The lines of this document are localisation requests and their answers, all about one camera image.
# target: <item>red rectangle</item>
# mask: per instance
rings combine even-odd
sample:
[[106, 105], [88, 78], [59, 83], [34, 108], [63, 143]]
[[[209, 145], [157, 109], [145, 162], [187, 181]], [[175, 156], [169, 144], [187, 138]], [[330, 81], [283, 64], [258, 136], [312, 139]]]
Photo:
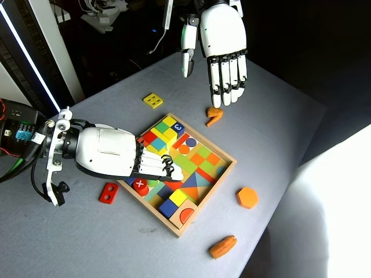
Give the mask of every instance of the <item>red rectangle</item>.
[[179, 146], [181, 145], [181, 144], [183, 144], [183, 142], [186, 140], [186, 139], [188, 139], [190, 136], [187, 134], [187, 133], [185, 133], [185, 135], [183, 135], [182, 137], [180, 137], [180, 139], [178, 140], [178, 141], [176, 141], [176, 143], [173, 145], [173, 148], [174, 149], [177, 149], [177, 148], [179, 148]]
[[206, 173], [205, 171], [203, 171], [202, 169], [200, 168], [197, 168], [196, 172], [198, 174], [200, 174], [203, 178], [205, 178], [207, 181], [211, 182], [212, 184], [214, 184], [216, 182], [216, 180], [214, 180], [213, 177], [209, 176], [208, 173]]
[[100, 195], [99, 201], [106, 204], [112, 204], [114, 202], [117, 191], [117, 184], [114, 184], [113, 182], [106, 183], [102, 195]]

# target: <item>table surface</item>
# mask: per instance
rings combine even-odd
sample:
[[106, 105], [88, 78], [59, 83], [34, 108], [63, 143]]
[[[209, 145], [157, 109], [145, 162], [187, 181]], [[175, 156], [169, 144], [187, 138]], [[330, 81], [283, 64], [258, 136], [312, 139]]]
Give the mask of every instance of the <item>table surface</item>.
[[[180, 53], [138, 72], [73, 106], [74, 117], [106, 123], [138, 135], [172, 112], [237, 161], [188, 230], [176, 238], [123, 188], [112, 205], [99, 202], [106, 180], [63, 161], [55, 183], [71, 188], [53, 207], [33, 190], [30, 172], [1, 184], [0, 273], [2, 277], [238, 277], [304, 155], [325, 109], [291, 85], [248, 61], [249, 81], [222, 120], [205, 126], [210, 93], [206, 60], [195, 53], [192, 75], [181, 75]], [[164, 104], [152, 110], [142, 98], [156, 93]], [[14, 163], [0, 158], [4, 173]], [[37, 183], [45, 181], [46, 159]], [[259, 194], [247, 210], [236, 193]], [[238, 239], [214, 260], [208, 249], [228, 235]]]

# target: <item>white light strip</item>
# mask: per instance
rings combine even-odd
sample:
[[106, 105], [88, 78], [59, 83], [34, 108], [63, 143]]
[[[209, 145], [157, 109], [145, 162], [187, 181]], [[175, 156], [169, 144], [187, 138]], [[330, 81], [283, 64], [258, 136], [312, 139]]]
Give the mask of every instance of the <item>white light strip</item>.
[[35, 63], [33, 62], [32, 58], [31, 58], [31, 56], [28, 54], [28, 51], [27, 51], [26, 47], [24, 46], [24, 44], [23, 44], [21, 38], [19, 37], [19, 35], [18, 35], [16, 29], [15, 29], [14, 26], [13, 26], [12, 21], [10, 20], [10, 18], [9, 18], [9, 16], [8, 16], [8, 14], [6, 13], [6, 11], [5, 11], [5, 9], [4, 9], [4, 7], [3, 7], [2, 4], [0, 4], [0, 12], [1, 12], [2, 16], [4, 17], [6, 23], [8, 24], [10, 30], [12, 31], [14, 37], [16, 38], [16, 40], [17, 40], [19, 46], [21, 47], [21, 49], [22, 49], [22, 51], [23, 51], [23, 54], [24, 54], [25, 57], [27, 58], [29, 64], [30, 64], [31, 67], [32, 67], [32, 69], [34, 70], [34, 72], [35, 72], [37, 78], [39, 79], [39, 81], [40, 81], [40, 83], [41, 83], [41, 85], [42, 85], [43, 88], [45, 89], [46, 93], [48, 94], [50, 100], [51, 100], [52, 103], [54, 104], [54, 106], [55, 106], [55, 108], [57, 109], [57, 111], [60, 112], [60, 108], [59, 108], [58, 103], [57, 103], [56, 100], [54, 99], [54, 97], [53, 97], [52, 93], [50, 92], [49, 88], [47, 87], [45, 81], [42, 79], [40, 72], [38, 71], [38, 69], [37, 69]]

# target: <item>orange circle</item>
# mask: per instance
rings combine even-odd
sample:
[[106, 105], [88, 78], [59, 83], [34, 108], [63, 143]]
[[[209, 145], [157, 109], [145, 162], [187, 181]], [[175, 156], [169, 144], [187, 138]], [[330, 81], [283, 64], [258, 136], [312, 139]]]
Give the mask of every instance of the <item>orange circle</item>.
[[186, 155], [187, 153], [190, 152], [190, 148], [187, 145], [182, 145], [179, 147], [178, 151], [183, 155]]

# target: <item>wooden puzzle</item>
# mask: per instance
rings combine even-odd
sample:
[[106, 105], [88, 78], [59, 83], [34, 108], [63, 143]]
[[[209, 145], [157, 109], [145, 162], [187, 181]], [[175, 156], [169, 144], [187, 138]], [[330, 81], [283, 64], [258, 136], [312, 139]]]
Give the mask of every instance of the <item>wooden puzzle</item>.
[[181, 167], [179, 182], [118, 181], [175, 235], [181, 236], [237, 161], [173, 114], [137, 138], [148, 151], [169, 154]]

